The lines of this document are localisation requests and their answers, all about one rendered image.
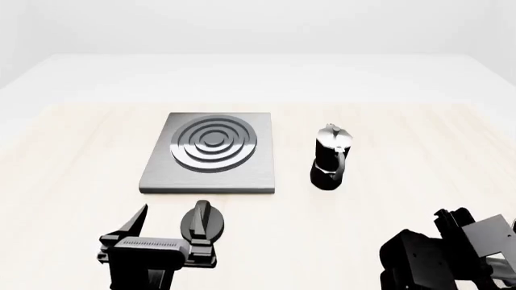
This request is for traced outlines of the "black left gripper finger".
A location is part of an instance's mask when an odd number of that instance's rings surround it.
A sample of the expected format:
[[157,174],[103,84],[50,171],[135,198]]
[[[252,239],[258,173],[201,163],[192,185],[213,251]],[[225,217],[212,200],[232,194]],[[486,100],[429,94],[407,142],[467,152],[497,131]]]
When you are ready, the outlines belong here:
[[192,222],[189,227],[190,236],[192,239],[207,240],[206,238],[207,216],[205,210],[196,207],[193,210]]
[[148,205],[145,204],[126,224],[120,227],[117,231],[117,236],[119,236],[119,238],[138,237],[143,229],[147,213]]

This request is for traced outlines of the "grey flat stove with burner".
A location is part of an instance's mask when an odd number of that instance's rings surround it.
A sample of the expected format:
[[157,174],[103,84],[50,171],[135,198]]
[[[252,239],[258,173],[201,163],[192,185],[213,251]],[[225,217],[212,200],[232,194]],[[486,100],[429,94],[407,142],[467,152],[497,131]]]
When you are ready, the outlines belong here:
[[141,193],[275,192],[270,113],[170,113]]

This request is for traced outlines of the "black oval stove knob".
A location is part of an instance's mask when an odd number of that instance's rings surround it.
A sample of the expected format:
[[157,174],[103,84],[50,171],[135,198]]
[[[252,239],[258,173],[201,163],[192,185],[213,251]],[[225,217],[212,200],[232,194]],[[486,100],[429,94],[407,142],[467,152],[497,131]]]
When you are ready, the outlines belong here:
[[185,216],[181,219],[181,236],[189,242],[193,240],[201,240],[201,239],[192,239],[189,232],[189,227],[192,222],[192,217],[194,215],[194,209],[196,207],[200,207],[205,210],[205,214],[207,216],[207,227],[206,227],[206,241],[210,241],[211,243],[215,243],[223,234],[224,231],[224,219],[222,213],[213,207],[208,200],[198,200],[195,206],[189,210],[185,214]]

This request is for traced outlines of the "black and silver moka pot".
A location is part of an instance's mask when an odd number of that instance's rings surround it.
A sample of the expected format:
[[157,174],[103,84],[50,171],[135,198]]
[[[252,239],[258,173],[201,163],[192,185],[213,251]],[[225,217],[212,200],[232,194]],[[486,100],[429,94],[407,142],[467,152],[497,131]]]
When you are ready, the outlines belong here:
[[318,131],[310,181],[321,190],[335,190],[343,180],[352,136],[341,127],[327,124]]

